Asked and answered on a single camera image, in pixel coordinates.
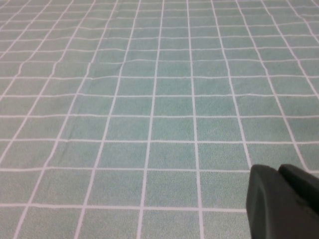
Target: white grid line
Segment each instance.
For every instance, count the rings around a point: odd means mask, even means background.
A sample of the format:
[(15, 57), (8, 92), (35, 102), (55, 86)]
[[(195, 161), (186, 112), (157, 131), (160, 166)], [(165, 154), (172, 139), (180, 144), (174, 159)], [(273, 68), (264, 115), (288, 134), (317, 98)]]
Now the white grid line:
[(189, 47), (189, 59), (190, 59), (190, 80), (191, 80), (191, 94), (192, 94), (192, 110), (193, 110), (193, 128), (194, 128), (194, 146), (195, 146), (195, 164), (196, 164), (196, 185), (197, 185), (197, 203), (198, 203), (198, 219), (199, 219), (199, 235), (200, 239), (204, 239), (204, 219), (202, 211), (202, 199), (201, 199), (201, 184), (200, 184), (200, 172), (199, 172), (199, 156), (198, 156), (198, 137), (197, 137), (197, 120), (196, 120), (196, 107), (195, 107), (195, 90), (194, 90), (194, 75), (193, 75), (193, 62), (192, 62), (192, 50), (190, 39), (190, 22), (189, 22), (189, 3), (186, 0), (187, 7), (187, 25), (188, 25), (188, 47)]
[[(132, 36), (133, 36), (134, 26), (135, 26), (136, 18), (137, 18), (139, 9), (140, 9), (140, 5), (141, 5), (141, 0), (139, 1), (139, 5), (138, 5), (138, 8), (137, 8), (136, 13), (135, 13), (135, 18), (134, 18), (134, 20), (133, 20), (133, 25), (132, 25), (131, 34), (130, 34), (130, 39), (129, 39), (129, 42), (128, 42), (128, 45), (127, 45), (127, 49), (126, 49), (126, 52), (125, 52), (124, 60), (123, 60), (123, 61), (126, 60), (126, 56), (127, 56), (127, 54), (128, 54), (128, 50), (129, 50), (130, 43), (131, 43), (131, 39), (132, 39)], [(119, 70), (119, 77), (118, 77), (118, 81), (117, 81), (117, 85), (116, 85), (116, 90), (115, 90), (114, 98), (113, 98), (113, 100), (112, 100), (112, 104), (111, 104), (109, 116), (112, 115), (112, 112), (113, 112), (113, 109), (114, 109), (114, 105), (115, 105), (115, 101), (116, 101), (116, 96), (117, 96), (117, 93), (118, 93), (118, 90), (119, 90), (119, 86), (120, 86), (120, 80), (121, 80), (121, 74), (122, 74), (123, 66), (124, 66), (124, 63), (121, 65), (120, 70)], [(98, 155), (97, 155), (96, 160), (95, 160), (95, 163), (94, 163), (94, 168), (93, 168), (92, 173), (91, 173), (91, 178), (90, 178), (89, 186), (88, 186), (88, 189), (87, 189), (87, 192), (86, 192), (86, 195), (85, 195), (85, 199), (84, 199), (84, 203), (83, 203), (83, 208), (82, 208), (82, 210), (81, 210), (81, 214), (80, 214), (80, 217), (79, 217), (79, 221), (78, 221), (78, 225), (77, 225), (77, 228), (76, 228), (76, 232), (75, 232), (74, 239), (77, 239), (77, 238), (79, 237), (79, 234), (80, 234), (80, 230), (81, 230), (81, 226), (82, 226), (83, 218), (84, 218), (84, 214), (85, 214), (85, 207), (86, 207), (87, 204), (88, 204), (89, 196), (90, 196), (90, 193), (91, 193), (91, 190), (92, 190), (93, 181), (94, 181), (94, 177), (95, 177), (95, 170), (96, 170), (96, 168), (98, 167), (98, 164), (99, 164), (99, 161), (100, 161), (100, 157), (101, 157), (101, 154), (102, 154), (102, 149), (103, 149), (103, 146), (104, 146), (103, 141), (106, 139), (106, 135), (107, 135), (108, 128), (109, 128), (109, 125), (110, 125), (110, 119), (111, 119), (111, 117), (108, 117), (108, 118), (107, 118), (107, 121), (106, 121), (105, 129), (104, 129), (103, 137), (102, 137), (102, 142), (101, 142), (101, 144), (100, 144), (99, 151), (98, 151)]]
[(263, 2), (263, 0), (261, 0), (261, 3), (264, 5), (266, 12), (267, 12), (267, 13), (269, 14), (269, 16), (271, 17), (271, 19), (272, 19), (272, 21), (273, 21), (273, 23), (274, 23), (274, 25), (275, 25), (277, 31), (280, 33), (280, 35), (281, 35), (283, 41), (284, 41), (285, 44), (287, 45), (287, 47), (288, 47), (289, 51), (291, 52), (292, 56), (293, 56), (293, 57), (295, 58), (295, 60), (297, 61), (298, 66), (299, 66), (299, 68), (301, 69), (303, 75), (305, 76), (305, 78), (306, 78), (306, 80), (307, 80), (309, 86), (311, 87), (312, 91), (314, 92), (314, 94), (317, 96), (317, 98), (318, 98), (318, 100), (319, 100), (319, 94), (318, 94), (318, 92), (317, 92), (316, 89), (314, 88), (312, 82), (309, 80), (308, 75), (306, 74), (304, 68), (302, 67), (300, 60), (299, 60), (298, 57), (295, 55), (294, 51), (291, 49), (289, 43), (287, 42), (285, 36), (282, 34), (281, 30), (279, 29), (279, 27), (278, 27), (278, 25), (277, 25), (277, 23), (276, 23), (276, 21), (275, 21), (275, 19), (274, 19), (274, 16), (273, 16), (272, 14), (270, 14), (270, 12), (268, 11), (268, 9), (267, 9), (265, 3)]
[[(236, 0), (236, 4), (237, 4), (237, 6), (238, 6), (239, 11), (240, 11), (241, 14), (242, 14), (242, 17), (243, 17), (243, 20), (244, 20), (245, 24), (247, 25), (247, 23), (246, 23), (246, 17), (244, 16), (244, 14), (242, 13), (242, 10), (240, 9), (240, 5), (239, 5), (239, 3), (238, 3), (238, 0)], [(249, 29), (248, 27), (246, 27), (246, 28), (247, 28), (247, 30), (248, 30), (248, 33), (249, 33), (249, 35), (250, 35), (250, 37), (251, 37), (251, 40), (252, 40), (254, 46), (256, 47), (256, 43), (255, 43), (255, 40), (253, 39), (253, 37), (252, 37), (252, 35), (251, 35), (250, 29)], [(297, 144), (296, 144), (294, 134), (293, 134), (293, 132), (292, 132), (292, 130), (291, 130), (291, 128), (290, 128), (290, 125), (289, 125), (289, 123), (288, 123), (288, 121), (287, 121), (287, 118), (286, 118), (285, 113), (284, 113), (284, 110), (283, 110), (283, 108), (282, 108), (282, 106), (281, 106), (281, 104), (280, 104), (280, 101), (279, 101), (279, 99), (278, 99), (278, 96), (276, 95), (276, 91), (275, 91), (275, 89), (274, 89), (273, 83), (271, 82), (271, 79), (270, 79), (269, 74), (268, 74), (268, 69), (266, 68), (266, 66), (265, 66), (265, 64), (264, 64), (264, 62), (263, 62), (263, 60), (262, 60), (262, 58), (261, 58), (261, 56), (260, 56), (260, 52), (259, 52), (258, 49), (256, 49), (256, 52), (257, 52), (258, 57), (259, 57), (259, 59), (260, 59), (260, 63), (262, 64), (262, 66), (263, 66), (263, 68), (264, 68), (264, 70), (265, 70), (265, 72), (266, 72), (266, 76), (267, 76), (267, 80), (268, 80), (269, 86), (270, 86), (270, 88), (271, 88), (271, 91), (273, 92), (273, 95), (275, 95), (275, 99), (276, 99), (277, 105), (278, 105), (279, 110), (280, 110), (280, 112), (281, 112), (281, 114), (282, 114), (282, 116), (283, 116), (283, 120), (284, 120), (285, 125), (286, 125), (286, 127), (287, 127), (287, 130), (288, 130), (288, 132), (289, 132), (290, 138), (291, 138), (292, 142), (294, 143), (294, 147), (295, 147), (296, 153), (297, 153), (297, 155), (298, 155), (298, 157), (299, 157), (299, 159), (300, 159), (300, 162), (301, 162), (302, 166), (304, 167), (304, 169), (305, 169), (306, 171), (309, 171), (309, 169), (308, 169), (308, 167), (307, 167), (307, 165), (306, 165), (306, 163), (305, 163), (305, 161), (304, 161), (304, 159), (303, 159), (303, 157), (302, 157), (302, 155), (301, 155), (301, 153), (300, 153), (300, 151), (299, 151), (299, 148), (298, 148), (298, 146), (297, 146)]]
[[(4, 6), (5, 6), (6, 4), (8, 4), (9, 2), (11, 2), (11, 1), (8, 0), (4, 5), (2, 5), (2, 6), (0, 7), (0, 9), (4, 8)], [(3, 24), (3, 25), (0, 27), (0, 31), (2, 31), (2, 28), (3, 28), (4, 26), (6, 26), (9, 22), (11, 22), (11, 19), (13, 19), (15, 16), (17, 16), (17, 15), (24, 9), (24, 7), (29, 4), (29, 2), (31, 2), (31, 0), (28, 0), (28, 1), (25, 3), (25, 5), (23, 5), (23, 6), (21, 7), (21, 9), (20, 9), (19, 11), (17, 11), (17, 12), (16, 12), (15, 14), (13, 14), (7, 21), (5, 21), (5, 24)]]
[[(65, 11), (64, 11), (63, 14), (60, 16), (60, 18), (61, 18), (61, 17), (64, 15), (64, 13), (66, 13), (66, 11), (70, 8), (70, 6), (72, 5), (73, 1), (74, 1), (74, 0), (72, 0), (72, 1), (70, 2), (69, 6), (65, 9)], [(61, 58), (54, 64), (53, 69), (52, 69), (52, 73), (51, 73), (51, 75), (48, 77), (48, 79), (46, 80), (44, 86), (43, 86), (42, 89), (41, 89), (41, 92), (39, 93), (39, 96), (38, 96), (37, 99), (35, 100), (35, 102), (34, 102), (33, 106), (31, 107), (30, 111), (28, 112), (28, 116), (31, 114), (31, 112), (32, 112), (33, 109), (35, 108), (35, 105), (36, 105), (37, 101), (39, 100), (40, 95), (44, 92), (44, 90), (45, 90), (47, 84), (48, 84), (49, 81), (50, 81), (50, 78), (54, 75), (55, 66), (56, 66), (57, 63), (59, 63), (60, 60), (63, 58), (63, 56), (64, 56), (64, 54), (65, 54), (65, 52), (66, 52), (66, 50), (67, 50), (69, 44), (71, 43), (71, 40), (72, 40), (72, 37), (70, 38), (70, 40), (69, 40), (67, 46), (65, 47), (65, 51), (63, 52)], [(72, 106), (73, 106), (73, 104), (74, 104), (74, 102), (75, 102), (75, 98), (76, 98), (76, 95), (75, 95), (75, 97), (73, 98), (73, 101), (72, 101), (72, 103), (71, 103), (71, 106), (70, 106), (69, 111), (71, 111), (71, 109), (72, 109)], [(49, 155), (49, 157), (48, 157), (48, 159), (46, 160), (46, 162), (44, 163), (44, 166), (43, 166), (43, 167), (46, 167), (46, 166), (47, 166), (47, 164), (49, 163), (50, 159), (52, 158), (52, 156), (53, 156), (53, 154), (54, 154), (54, 151), (55, 151), (55, 149), (56, 149), (56, 147), (57, 147), (57, 144), (58, 144), (58, 139), (61, 137), (61, 134), (62, 134), (62, 132), (63, 132), (63, 129), (64, 129), (65, 125), (66, 125), (67, 118), (68, 118), (68, 117), (65, 118), (65, 120), (64, 120), (64, 122), (63, 122), (63, 124), (62, 124), (62, 127), (61, 127), (61, 130), (60, 130), (60, 132), (59, 132), (59, 135), (58, 135), (58, 137), (57, 137), (57, 139), (56, 139), (56, 141), (55, 141), (55, 143), (54, 143), (54, 147), (53, 147), (53, 149), (52, 149), (52, 152), (51, 152), (51, 154)], [(15, 138), (17, 137), (17, 135), (19, 134), (19, 132), (20, 132), (21, 129), (23, 128), (23, 126), (24, 126), (26, 120), (27, 120), (27, 117), (24, 118), (24, 120), (23, 120), (23, 122), (22, 122), (20, 128), (18, 129), (18, 131), (15, 133), (14, 137), (12, 138), (12, 142), (13, 142), (13, 139), (15, 139)], [(11, 144), (12, 144), (12, 143), (10, 142), (10, 143), (8, 144), (8, 146), (6, 147), (6, 149), (9, 149), (9, 147), (11, 146)], [(4, 155), (5, 155), (5, 152), (3, 152), (3, 154), (2, 154), (1, 161), (3, 160)], [(43, 177), (43, 174), (44, 174), (44, 170), (41, 171), (41, 173), (40, 173), (40, 175), (39, 175), (39, 177), (38, 177), (38, 180), (37, 180), (37, 182), (36, 182), (36, 184), (35, 184), (35, 187), (34, 187), (32, 193), (31, 193), (31, 196), (30, 196), (30, 198), (29, 198), (29, 200), (28, 200), (27, 206), (24, 208), (24, 210), (23, 210), (23, 212), (22, 212), (22, 215), (21, 215), (21, 217), (20, 217), (20, 219), (19, 219), (18, 225), (17, 225), (16, 230), (15, 230), (15, 233), (14, 233), (13, 239), (17, 239), (17, 237), (18, 237), (18, 235), (19, 235), (19, 232), (20, 232), (20, 229), (21, 229), (21, 227), (22, 227), (24, 218), (25, 218), (26, 213), (27, 213), (28, 208), (29, 208), (28, 205), (30, 205), (30, 204), (32, 203), (32, 200), (33, 200), (33, 198), (34, 198), (34, 196), (35, 196), (35, 193), (36, 193), (36, 191), (37, 191), (37, 188), (38, 188), (38, 186), (39, 186), (39, 184), (40, 184), (40, 181), (41, 181), (41, 179), (42, 179), (42, 177)]]
[(150, 150), (151, 150), (152, 127), (153, 127), (153, 117), (154, 117), (154, 108), (155, 108), (155, 96), (156, 96), (159, 57), (160, 57), (160, 39), (161, 39), (161, 30), (162, 30), (162, 24), (163, 24), (164, 5), (165, 5), (165, 0), (162, 0), (160, 26), (159, 26), (159, 42), (158, 42), (158, 50), (157, 50), (156, 64), (155, 64), (155, 75), (154, 75), (151, 115), (150, 115), (150, 122), (149, 122), (148, 143), (147, 143), (146, 156), (145, 156), (145, 165), (143, 170), (142, 194), (141, 194), (141, 203), (140, 203), (141, 209), (139, 212), (138, 229), (137, 229), (137, 236), (136, 236), (137, 239), (141, 238), (142, 226), (143, 226), (143, 214), (144, 214), (143, 207), (144, 207), (145, 198), (146, 198), (147, 174), (148, 174)]
[[(9, 142), (11, 139), (0, 138), (1, 142)], [(38, 141), (56, 141), (56, 138), (19, 138), (16, 142), (38, 142)], [(88, 142), (88, 143), (147, 143), (147, 140), (99, 140), (99, 139), (59, 139), (58, 142)], [(212, 141), (198, 140), (198, 143), (211, 144), (243, 144), (242, 141)], [(247, 144), (294, 144), (291, 141), (246, 141)], [(192, 140), (151, 140), (151, 143), (192, 143)], [(319, 144), (319, 141), (296, 141), (296, 144)]]
[(36, 20), (36, 18), (37, 18), (38, 16), (40, 16), (40, 15), (43, 13), (43, 11), (50, 5), (51, 2), (52, 2), (52, 0), (50, 0), (50, 1), (44, 6), (44, 8), (33, 18), (33, 20), (25, 27), (25, 29), (24, 29), (23, 31), (18, 30), (19, 32), (21, 31), (21, 34), (12, 42), (12, 44), (7, 48), (7, 50), (0, 56), (0, 59), (2, 59), (3, 56), (10, 51), (10, 49), (13, 47), (13, 45), (15, 45), (15, 44), (19, 41), (20, 37), (22, 37), (22, 35), (27, 31), (27, 29), (31, 26), (31, 24)]
[[(211, 6), (212, 6), (212, 10), (213, 10), (214, 16), (216, 16), (214, 3), (213, 3), (212, 0), (211, 0)], [(218, 27), (218, 19), (217, 18), (216, 18), (216, 25), (217, 25), (218, 36), (220, 36), (220, 30), (219, 30), (219, 27)], [(243, 140), (243, 145), (244, 145), (245, 155), (246, 155), (246, 159), (247, 159), (247, 164), (248, 164), (248, 167), (251, 168), (252, 167), (252, 162), (251, 162), (251, 159), (250, 159), (250, 156), (249, 156), (249, 152), (248, 152), (248, 147), (247, 147), (247, 143), (246, 143), (246, 137), (245, 137), (243, 125), (241, 123), (241, 118), (240, 118), (240, 114), (239, 114), (239, 110), (238, 110), (237, 100), (236, 100), (236, 97), (235, 97), (234, 87), (233, 87), (233, 84), (232, 84), (232, 79), (231, 79), (231, 74), (230, 74), (230, 68), (229, 68), (228, 60), (227, 60), (227, 57), (226, 57), (226, 54), (225, 54), (223, 41), (222, 41), (221, 38), (219, 38), (219, 41), (220, 41), (220, 45), (221, 45), (221, 48), (222, 48), (222, 53), (223, 53), (223, 56), (224, 56), (224, 59), (225, 59), (225, 63), (226, 63), (229, 86), (230, 86), (230, 90), (231, 90), (231, 93), (232, 93), (232, 98), (233, 98), (233, 102), (234, 102), (234, 106), (235, 106), (235, 111), (236, 111), (236, 116), (237, 116), (237, 120), (238, 120), (239, 129), (240, 129), (240, 134), (241, 134), (241, 137), (242, 137), (242, 140)]]

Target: fabric surface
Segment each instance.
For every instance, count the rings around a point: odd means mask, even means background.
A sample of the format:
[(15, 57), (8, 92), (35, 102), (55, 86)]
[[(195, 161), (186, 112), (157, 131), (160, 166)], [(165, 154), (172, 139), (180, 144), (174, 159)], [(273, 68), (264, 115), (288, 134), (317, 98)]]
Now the fabric surface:
[(1, 0), (0, 238), (249, 238), (252, 164), (319, 173), (318, 65), (318, 0)]

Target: black object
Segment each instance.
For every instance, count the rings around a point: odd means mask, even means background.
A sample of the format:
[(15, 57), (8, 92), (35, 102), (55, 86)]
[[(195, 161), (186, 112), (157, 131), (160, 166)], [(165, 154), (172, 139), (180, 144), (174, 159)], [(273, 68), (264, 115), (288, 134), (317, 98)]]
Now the black object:
[(319, 179), (295, 166), (253, 165), (246, 209), (252, 239), (319, 239)]

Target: teal square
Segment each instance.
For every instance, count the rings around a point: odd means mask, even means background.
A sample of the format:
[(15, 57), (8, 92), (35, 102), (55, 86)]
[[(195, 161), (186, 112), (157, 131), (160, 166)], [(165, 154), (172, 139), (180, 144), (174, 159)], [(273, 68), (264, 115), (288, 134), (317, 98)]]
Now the teal square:
[(144, 211), (141, 238), (199, 239), (198, 212)]
[(1, 172), (0, 202), (27, 203), (38, 180), (39, 172)]
[(18, 138), (56, 138), (64, 117), (28, 118)]
[(12, 47), (10, 48), (10, 51), (35, 51), (38, 48), (38, 45), (41, 41), (34, 40), (34, 41), (16, 41)]
[(113, 115), (149, 116), (151, 114), (152, 99), (146, 97), (117, 98)]
[(188, 27), (187, 17), (180, 18), (164, 18), (162, 27)]
[(248, 151), (253, 164), (263, 164), (275, 169), (282, 164), (292, 164), (302, 168), (293, 145), (249, 144)]
[(222, 38), (224, 48), (254, 47), (250, 37), (224, 37)]
[(145, 19), (136, 19), (135, 27), (144, 28), (144, 27), (160, 27), (160, 17), (159, 18), (151, 18), (145, 21)]
[(298, 59), (314, 59), (319, 55), (319, 48), (293, 48), (295, 56)]
[(272, 77), (271, 82), (277, 94), (311, 95), (314, 93), (304, 77)]
[(290, 47), (319, 46), (319, 43), (312, 36), (285, 36)]
[(63, 54), (63, 51), (53, 52), (36, 52), (30, 59), (30, 61), (58, 61)]
[(145, 205), (197, 207), (195, 172), (149, 171)]
[(236, 9), (216, 9), (215, 13), (216, 13), (216, 17), (220, 17), (220, 16), (233, 17), (233, 16), (241, 15), (239, 9), (237, 9), (237, 6), (236, 6)]
[(128, 51), (128, 54), (126, 55), (126, 60), (127, 61), (135, 61), (135, 60), (156, 61), (156, 57), (157, 57), (157, 51), (155, 50), (151, 50), (151, 51), (132, 50), (132, 51)]
[(82, 205), (90, 177), (88, 170), (46, 170), (32, 202)]
[(113, 117), (106, 138), (111, 140), (147, 140), (148, 118)]
[(124, 63), (122, 76), (152, 77), (155, 74), (155, 62), (131, 61)]
[(142, 37), (158, 37), (159, 36), (160, 29), (149, 29), (149, 28), (139, 28), (139, 29), (134, 29), (133, 32), (133, 38), (142, 38)]
[(317, 68), (319, 60), (303, 60), (301, 66), (308, 76), (319, 76), (319, 69)]
[(249, 31), (252, 36), (280, 36), (280, 33), (275, 26), (250, 26)]
[(149, 168), (195, 169), (192, 143), (151, 143)]
[(319, 101), (313, 97), (279, 97), (280, 104), (287, 116), (319, 115)]
[(22, 118), (0, 118), (0, 138), (12, 138), (22, 121)]
[(250, 238), (248, 218), (245, 213), (204, 212), (205, 238)]
[(257, 15), (246, 15), (245, 19), (247, 22), (247, 25), (249, 26), (257, 26), (257, 25), (274, 25), (274, 22), (267, 14), (267, 12), (263, 12), (264, 14), (257, 14)]
[(227, 67), (224, 61), (195, 61), (193, 62), (195, 77), (226, 77)]
[(249, 169), (244, 146), (242, 144), (200, 143), (198, 145), (198, 155), (200, 169)]
[(90, 95), (113, 96), (115, 93), (117, 82), (117, 78), (101, 78), (94, 80), (86, 79), (81, 93)]
[(81, 209), (29, 208), (20, 230), (20, 238), (71, 238)]
[(191, 95), (191, 80), (157, 79), (156, 95)]
[(304, 161), (310, 170), (319, 170), (319, 145), (318, 144), (302, 144), (299, 150)]
[(232, 85), (235, 94), (272, 94), (272, 90), (266, 77), (232, 78)]
[(221, 50), (192, 50), (193, 61), (200, 60), (224, 60), (223, 52)]
[(160, 61), (189, 61), (189, 50), (160, 51)]
[(240, 141), (242, 140), (238, 120), (197, 119), (198, 140)]
[(87, 72), (87, 63), (61, 62), (57, 63), (53, 77), (56, 78), (75, 78), (84, 77)]
[(234, 25), (244, 26), (245, 22), (244, 22), (242, 16), (233, 16), (233, 17), (220, 16), (218, 18), (218, 25), (219, 26), (234, 26)]
[(161, 37), (188, 37), (187, 28), (163, 28), (161, 30)]
[(234, 49), (225, 50), (225, 55), (228, 60), (259, 60), (255, 49)]
[(288, 119), (296, 141), (319, 141), (319, 121), (313, 119)]
[(310, 79), (310, 82), (312, 83), (314, 89), (319, 92), (319, 78), (312, 78)]
[(2, 62), (23, 62), (26, 61), (32, 52), (8, 52), (4, 54), (1, 61)]
[(87, 38), (87, 39), (96, 39), (96, 38), (101, 38), (103, 33), (103, 29), (85, 29), (85, 28), (80, 28), (77, 30), (76, 34), (74, 37), (77, 38)]
[(144, 168), (146, 151), (146, 143), (105, 143), (99, 167)]
[(0, 62), (0, 77), (13, 77), (18, 74), (19, 63)]
[(157, 50), (158, 38), (155, 39), (132, 39), (130, 50)]
[(182, 9), (176, 9), (176, 10), (169, 10), (169, 11), (164, 11), (163, 12), (163, 17), (187, 17), (187, 10), (182, 10)]
[(41, 97), (36, 103), (31, 114), (33, 116), (67, 114), (72, 100), (73, 96), (59, 96), (49, 98)]
[(11, 83), (11, 79), (1, 79), (0, 80), (0, 94), (4, 93), (4, 91), (7, 89), (7, 87), (9, 86), (10, 83)]
[(0, 101), (0, 115), (2, 116), (16, 116), (26, 115), (30, 111), (35, 98), (13, 98), (4, 97)]
[(85, 211), (80, 239), (130, 239), (136, 237), (139, 211), (99, 210)]
[(235, 116), (235, 106), (232, 97), (196, 97), (197, 116)]
[(195, 95), (227, 95), (231, 94), (228, 79), (194, 79)]
[(158, 77), (189, 77), (189, 62), (167, 62), (158, 63)]
[(283, 119), (247, 118), (241, 122), (247, 141), (291, 141)]
[(241, 116), (281, 116), (275, 97), (236, 97)]
[(176, 10), (176, 9), (186, 9), (186, 3), (185, 2), (167, 2), (164, 5), (164, 10)]
[(255, 61), (229, 61), (230, 74), (232, 76), (265, 76), (265, 69), (260, 62)]
[(19, 95), (19, 96), (28, 96), (28, 95), (38, 95), (42, 90), (45, 79), (15, 79), (9, 90), (7, 91), (7, 95)]
[(8, 142), (5, 141), (0, 141), (0, 154), (2, 155), (2, 153), (4, 152), (5, 148), (7, 147)]
[(49, 166), (56, 167), (93, 167), (100, 143), (59, 142)]
[(277, 61), (277, 60), (292, 60), (294, 59), (288, 48), (276, 49), (266, 48), (259, 49), (260, 56), (264, 61)]
[(0, 208), (0, 238), (13, 238), (23, 207)]
[(200, 174), (202, 203), (205, 208), (246, 208), (249, 173)]
[(155, 118), (152, 139), (154, 140), (194, 140), (193, 119)]
[(141, 203), (142, 183), (142, 171), (99, 170), (95, 173), (88, 204), (139, 206)]
[(78, 95), (72, 108), (73, 114), (108, 115), (112, 98)]
[(191, 97), (156, 97), (155, 116), (191, 116), (193, 106)]
[(125, 79), (120, 81), (118, 95), (143, 96), (153, 94), (154, 79)]
[(265, 62), (264, 64), (269, 75), (303, 75), (297, 61)]
[(279, 25), (278, 27), (283, 35), (310, 35), (310, 31), (304, 22), (295, 22), (293, 25)]
[(69, 42), (69, 39), (51, 39), (44, 40), (39, 51), (61, 51), (64, 50)]
[(121, 63), (119, 63), (119, 64), (92, 63), (88, 77), (90, 77), (90, 78), (103, 78), (103, 77), (118, 76), (119, 72), (120, 72), (121, 65), (122, 65)]
[(94, 52), (81, 52), (75, 50), (67, 50), (61, 62), (86, 62), (90, 63), (93, 59)]
[(53, 149), (49, 141), (15, 141), (7, 151), (2, 168), (37, 168), (42, 167)]
[(102, 139), (106, 117), (69, 117), (62, 138), (65, 139)]
[(189, 18), (189, 25), (190, 27), (199, 27), (199, 26), (216, 26), (215, 18), (208, 16), (208, 17), (201, 17), (201, 18)]
[(217, 38), (192, 38), (191, 48), (194, 49), (219, 49), (220, 41)]
[(97, 49), (99, 40), (91, 39), (72, 39), (68, 49), (94, 51)]
[[(190, 35), (191, 37), (218, 37), (218, 31), (217, 31), (217, 27), (215, 26), (208, 26), (208, 27), (193, 27), (190, 28)], [(214, 39), (210, 39), (209, 41), (196, 41), (194, 38), (191, 39), (191, 46), (194, 49), (194, 47), (199, 47), (201, 45), (201, 42), (206, 42), (206, 47), (208, 47), (209, 45), (213, 46), (213, 48), (218, 48), (217, 46), (220, 46), (220, 43), (218, 44), (217, 40)]]
[(219, 27), (221, 37), (225, 36), (249, 36), (247, 28), (245, 26), (220, 26)]
[(52, 74), (53, 63), (51, 62), (26, 62), (21, 69), (21, 77), (48, 77)]
[(235, 8), (238, 7), (235, 2), (229, 2), (229, 1), (216, 1), (214, 2), (215, 9), (219, 8)]

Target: checkered cloth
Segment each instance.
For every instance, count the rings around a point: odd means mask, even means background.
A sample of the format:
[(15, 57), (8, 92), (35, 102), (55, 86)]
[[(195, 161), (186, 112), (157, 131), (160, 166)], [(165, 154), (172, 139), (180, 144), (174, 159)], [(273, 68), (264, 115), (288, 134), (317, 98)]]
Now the checkered cloth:
[(319, 0), (0, 0), (0, 238), (246, 239), (318, 155)]

